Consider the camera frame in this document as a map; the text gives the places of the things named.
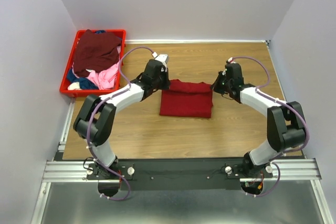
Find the pink t-shirt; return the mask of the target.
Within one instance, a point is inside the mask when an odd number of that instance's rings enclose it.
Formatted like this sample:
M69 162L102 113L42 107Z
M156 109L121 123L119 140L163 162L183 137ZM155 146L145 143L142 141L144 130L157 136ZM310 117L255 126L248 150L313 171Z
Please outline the pink t-shirt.
M108 52L100 52L99 47L86 47L85 71L87 72L88 90L112 89L115 85L119 62L112 65L114 60L119 60L121 46L117 46Z

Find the navy blue t-shirt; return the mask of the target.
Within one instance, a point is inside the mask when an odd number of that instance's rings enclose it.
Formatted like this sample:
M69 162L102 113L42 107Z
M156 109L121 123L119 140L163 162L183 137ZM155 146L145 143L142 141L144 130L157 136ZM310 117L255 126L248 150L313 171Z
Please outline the navy blue t-shirt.
M99 33L104 33L106 31L94 31L95 33L99 34ZM73 82L79 82L80 83L80 88L81 90L88 90L88 79L86 77L79 77L74 73L73 70L73 60L72 60L72 65L67 73L67 79L69 80L69 82L72 84Z

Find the red t-shirt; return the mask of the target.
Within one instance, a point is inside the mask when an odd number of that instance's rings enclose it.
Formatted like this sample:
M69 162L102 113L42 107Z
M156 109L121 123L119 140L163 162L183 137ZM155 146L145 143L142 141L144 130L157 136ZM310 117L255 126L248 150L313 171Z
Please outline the red t-shirt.
M171 80L169 89L161 94L160 115L209 119L212 98L210 84Z

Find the white garment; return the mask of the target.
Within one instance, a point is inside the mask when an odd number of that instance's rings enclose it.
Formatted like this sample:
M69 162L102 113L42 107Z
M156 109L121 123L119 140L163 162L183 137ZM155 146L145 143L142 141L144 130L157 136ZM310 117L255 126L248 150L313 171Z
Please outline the white garment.
M73 82L68 86L68 90L81 90L79 82Z

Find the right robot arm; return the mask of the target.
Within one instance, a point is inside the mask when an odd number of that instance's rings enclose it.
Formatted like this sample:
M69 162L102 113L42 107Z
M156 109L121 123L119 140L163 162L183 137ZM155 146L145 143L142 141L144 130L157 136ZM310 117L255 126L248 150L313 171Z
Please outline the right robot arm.
M221 95L229 95L231 99L253 108L267 119L266 140L247 152L238 166L245 177L255 177L272 159L303 148L309 140L300 103L276 99L261 92L258 87L245 83L240 64L228 60L225 70L218 73L211 89Z

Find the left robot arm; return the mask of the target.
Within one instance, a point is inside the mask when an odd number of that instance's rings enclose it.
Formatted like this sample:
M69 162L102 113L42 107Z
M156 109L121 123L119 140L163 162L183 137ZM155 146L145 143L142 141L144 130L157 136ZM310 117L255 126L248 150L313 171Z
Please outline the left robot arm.
M73 129L85 139L98 173L104 179L121 176L116 170L117 156L108 143L116 114L169 86L167 60L156 58L149 60L144 71L126 87L100 97L86 97Z

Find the maroon t-shirt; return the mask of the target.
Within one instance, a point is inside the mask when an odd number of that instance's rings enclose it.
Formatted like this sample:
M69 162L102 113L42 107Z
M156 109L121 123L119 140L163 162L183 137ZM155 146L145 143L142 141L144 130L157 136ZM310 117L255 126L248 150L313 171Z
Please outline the maroon t-shirt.
M88 77L89 70L100 73L119 61L117 48L122 40L112 32L95 33L86 30L80 37L74 57L73 70L79 77Z

